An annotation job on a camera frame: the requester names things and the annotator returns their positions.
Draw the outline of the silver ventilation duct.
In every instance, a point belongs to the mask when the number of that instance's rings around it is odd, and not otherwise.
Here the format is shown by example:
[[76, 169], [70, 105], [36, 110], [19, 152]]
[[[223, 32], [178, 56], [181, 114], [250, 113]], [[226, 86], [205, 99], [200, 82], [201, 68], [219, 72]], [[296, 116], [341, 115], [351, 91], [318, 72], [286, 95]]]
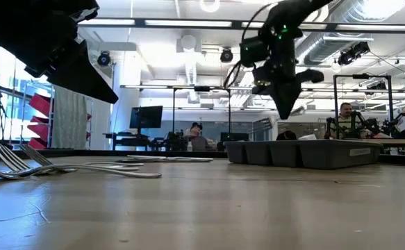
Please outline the silver ventilation duct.
[[[405, 0], [342, 0], [330, 14], [335, 23], [380, 23], [400, 11]], [[295, 55], [305, 65], [319, 65], [337, 51], [369, 42], [367, 33], [311, 33], [296, 48]]]

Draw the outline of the black gantry frame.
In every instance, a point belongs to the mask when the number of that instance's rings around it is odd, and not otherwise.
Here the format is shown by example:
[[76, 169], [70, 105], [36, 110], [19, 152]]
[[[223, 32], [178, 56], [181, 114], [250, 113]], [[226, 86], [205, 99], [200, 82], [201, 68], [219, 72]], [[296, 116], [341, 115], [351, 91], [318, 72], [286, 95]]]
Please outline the black gantry frame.
[[335, 106], [335, 129], [336, 129], [336, 139], [340, 138], [340, 126], [339, 126], [339, 111], [340, 108], [338, 107], [338, 87], [337, 82], [339, 78], [353, 78], [353, 79], [363, 79], [369, 80], [371, 78], [384, 78], [387, 81], [387, 88], [386, 92], [388, 93], [388, 106], [389, 106], [389, 120], [392, 121], [394, 119], [394, 112], [393, 112], [393, 100], [392, 100], [392, 77], [390, 75], [373, 75], [368, 73], [363, 74], [334, 74], [333, 75], [333, 97], [334, 97], [334, 106]]
[[[175, 131], [175, 111], [176, 111], [176, 92], [178, 90], [190, 89], [190, 87], [184, 86], [172, 86], [172, 131]], [[211, 90], [221, 90], [228, 94], [228, 137], [231, 136], [231, 90], [225, 87], [194, 85], [192, 89], [195, 92], [209, 92]]]

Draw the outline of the grey plastic cutlery tray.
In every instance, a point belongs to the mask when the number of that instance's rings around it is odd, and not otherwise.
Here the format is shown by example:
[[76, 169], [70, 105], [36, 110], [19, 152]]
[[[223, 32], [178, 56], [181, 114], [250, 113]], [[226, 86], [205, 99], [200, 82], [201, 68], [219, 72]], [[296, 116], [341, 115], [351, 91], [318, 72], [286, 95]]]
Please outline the grey plastic cutlery tray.
[[227, 142], [231, 163], [306, 169], [342, 169], [378, 162], [382, 144], [358, 140]]

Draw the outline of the black computer monitor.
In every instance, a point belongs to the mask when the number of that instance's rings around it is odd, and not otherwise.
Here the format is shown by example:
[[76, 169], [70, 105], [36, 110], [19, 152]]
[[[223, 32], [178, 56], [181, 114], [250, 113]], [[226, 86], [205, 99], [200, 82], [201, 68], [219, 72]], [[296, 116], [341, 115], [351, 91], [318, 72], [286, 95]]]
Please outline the black computer monitor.
[[162, 122], [162, 106], [134, 107], [131, 110], [130, 128], [160, 128]]

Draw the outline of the black desk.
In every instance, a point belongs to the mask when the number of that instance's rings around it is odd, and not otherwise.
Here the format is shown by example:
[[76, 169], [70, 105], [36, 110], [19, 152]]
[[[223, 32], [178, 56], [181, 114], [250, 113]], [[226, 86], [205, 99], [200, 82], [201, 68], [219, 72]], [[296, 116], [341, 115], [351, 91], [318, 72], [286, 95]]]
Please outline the black desk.
[[132, 132], [104, 133], [106, 139], [111, 141], [112, 150], [116, 147], [144, 147], [146, 151], [151, 145], [148, 136], [142, 134], [133, 134]]

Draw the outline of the person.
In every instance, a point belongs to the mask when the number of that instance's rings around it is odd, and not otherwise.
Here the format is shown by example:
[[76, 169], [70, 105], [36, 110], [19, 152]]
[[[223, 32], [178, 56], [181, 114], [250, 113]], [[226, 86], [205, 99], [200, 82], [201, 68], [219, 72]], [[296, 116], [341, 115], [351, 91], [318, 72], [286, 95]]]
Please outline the person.
[[197, 122], [193, 122], [191, 127], [184, 132], [184, 137], [191, 143], [193, 151], [208, 151], [212, 148], [202, 135], [202, 125]]
[[363, 138], [365, 131], [356, 129], [361, 123], [355, 120], [355, 125], [352, 125], [352, 105], [350, 103], [342, 103], [338, 115], [339, 138], [341, 140], [347, 138]]

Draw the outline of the silver fork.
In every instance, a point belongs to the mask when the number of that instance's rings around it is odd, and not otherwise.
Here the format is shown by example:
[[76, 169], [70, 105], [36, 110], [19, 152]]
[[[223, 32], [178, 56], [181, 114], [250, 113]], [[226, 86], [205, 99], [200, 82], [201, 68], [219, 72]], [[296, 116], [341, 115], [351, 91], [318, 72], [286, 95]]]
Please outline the silver fork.
[[[28, 165], [27, 162], [23, 161], [18, 157], [11, 149], [7, 146], [0, 144], [0, 159], [13, 171], [23, 171], [23, 170], [32, 170], [32, 167]], [[117, 170], [121, 172], [130, 172], [139, 170], [138, 167], [130, 166], [98, 166], [98, 165], [55, 165], [53, 163], [41, 163], [39, 170], [41, 173], [49, 172], [72, 172], [78, 169], [102, 169], [102, 170]]]
[[[41, 153], [33, 149], [32, 147], [23, 144], [19, 147], [27, 156], [29, 156], [35, 162], [45, 165], [53, 165], [53, 163], [44, 157]], [[116, 170], [129, 170], [129, 167], [140, 167], [143, 166], [143, 163], [119, 163], [119, 162], [86, 162], [85, 165], [92, 167], [106, 167]]]
[[8, 180], [21, 180], [30, 178], [32, 176], [42, 174], [45, 172], [52, 172], [64, 169], [85, 169], [95, 172], [103, 172], [108, 174], [116, 174], [120, 176], [127, 176], [133, 178], [161, 178], [161, 173], [137, 173], [137, 172], [125, 172], [121, 170], [109, 169], [107, 167], [95, 167], [89, 165], [47, 165], [43, 167], [29, 168], [23, 170], [12, 170], [10, 172], [0, 172], [0, 178]]

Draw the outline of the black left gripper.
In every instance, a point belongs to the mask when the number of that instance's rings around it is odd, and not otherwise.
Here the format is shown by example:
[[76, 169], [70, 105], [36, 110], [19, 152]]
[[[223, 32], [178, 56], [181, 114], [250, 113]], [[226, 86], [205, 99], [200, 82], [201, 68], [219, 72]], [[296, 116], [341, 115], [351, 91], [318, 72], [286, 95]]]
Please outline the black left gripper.
[[0, 0], [0, 46], [34, 77], [95, 99], [118, 96], [90, 63], [78, 24], [97, 16], [97, 0]]

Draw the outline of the red storage bins rack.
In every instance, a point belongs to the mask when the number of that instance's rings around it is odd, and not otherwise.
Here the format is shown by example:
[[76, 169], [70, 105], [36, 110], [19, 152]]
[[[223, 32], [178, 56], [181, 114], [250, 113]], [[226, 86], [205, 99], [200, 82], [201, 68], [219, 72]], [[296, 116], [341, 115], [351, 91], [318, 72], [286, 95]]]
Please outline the red storage bins rack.
[[41, 94], [34, 94], [29, 101], [29, 106], [44, 115], [44, 117], [32, 116], [29, 131], [35, 133], [37, 137], [32, 137], [28, 145], [36, 150], [49, 148], [52, 136], [54, 98]]

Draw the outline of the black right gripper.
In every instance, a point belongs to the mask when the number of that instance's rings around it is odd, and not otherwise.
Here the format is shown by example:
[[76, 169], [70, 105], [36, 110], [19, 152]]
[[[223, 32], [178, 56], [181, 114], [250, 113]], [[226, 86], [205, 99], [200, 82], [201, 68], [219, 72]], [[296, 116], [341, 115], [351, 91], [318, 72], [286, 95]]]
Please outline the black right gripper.
[[302, 35], [301, 29], [281, 29], [278, 32], [262, 29], [258, 32], [258, 39], [267, 52], [267, 58], [262, 66], [252, 71], [255, 80], [252, 93], [270, 95], [283, 120], [289, 118], [301, 93], [302, 83], [319, 83], [324, 80], [324, 74], [318, 70], [296, 72], [295, 40]]

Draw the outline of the grey curtain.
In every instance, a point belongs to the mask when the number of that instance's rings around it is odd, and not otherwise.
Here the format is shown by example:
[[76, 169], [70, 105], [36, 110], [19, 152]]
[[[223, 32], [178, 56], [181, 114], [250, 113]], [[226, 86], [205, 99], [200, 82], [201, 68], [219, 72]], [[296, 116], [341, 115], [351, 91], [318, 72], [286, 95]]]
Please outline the grey curtain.
[[55, 86], [52, 147], [84, 149], [87, 122], [85, 97], [66, 88]]

